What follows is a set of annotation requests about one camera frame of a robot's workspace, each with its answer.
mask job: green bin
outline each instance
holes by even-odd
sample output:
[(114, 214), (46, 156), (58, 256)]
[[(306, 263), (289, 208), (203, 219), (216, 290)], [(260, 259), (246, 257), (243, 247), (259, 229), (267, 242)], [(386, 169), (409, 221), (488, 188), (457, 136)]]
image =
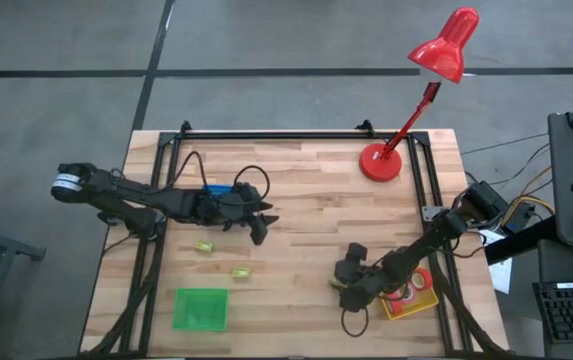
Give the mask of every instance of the green bin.
[(228, 289), (177, 289), (173, 330), (224, 331), (228, 322)]

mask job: wood grain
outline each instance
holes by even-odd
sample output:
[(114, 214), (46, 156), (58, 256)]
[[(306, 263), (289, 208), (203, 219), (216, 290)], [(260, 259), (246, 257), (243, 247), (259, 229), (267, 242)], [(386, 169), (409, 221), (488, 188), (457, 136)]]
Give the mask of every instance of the wood grain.
[[(452, 130), (430, 130), (444, 203), (466, 187), (463, 166)], [(150, 179), (157, 131), (138, 131), (131, 139), (124, 173)], [(281, 218), (270, 227), (262, 246), (254, 246), (247, 228), (229, 232), (171, 223), (168, 229), (157, 293), (150, 356), (408, 356), (443, 354), (434, 309), (387, 320), (381, 304), (369, 306), (370, 326), (358, 339), (343, 333), (337, 293), (328, 286), (334, 262), (350, 242), (369, 248), (368, 261), (391, 248), (406, 245), (422, 233), (414, 182), (405, 143), (400, 176), (389, 183), (367, 180), (357, 159), (369, 141), (185, 141), (180, 161), (192, 150), (204, 160), (208, 181), (230, 183), (242, 167), (256, 163), (271, 177), (267, 198), (275, 207), (267, 214)], [(430, 187), (422, 169), (427, 197)], [(259, 174), (243, 180), (264, 190)], [(189, 164), (178, 184), (200, 185), (198, 167)], [(121, 239), (123, 228), (111, 230), (107, 245)], [(212, 242), (211, 254), (194, 250), (198, 240)], [(82, 350), (95, 345), (122, 311), (128, 295), (136, 240), (115, 247), (100, 267)], [(479, 246), (475, 236), (462, 238), (459, 252)], [(251, 278), (236, 281), (234, 267), (248, 267)], [(484, 254), (458, 259), (467, 306), (500, 345), (506, 336)], [(230, 289), (228, 329), (224, 333), (182, 333), (171, 329), (175, 290), (180, 287)], [(455, 317), (451, 327), (458, 339)], [(357, 331), (363, 313), (347, 315)], [(141, 321), (141, 313), (136, 322)], [(139, 329), (136, 326), (134, 341)]]

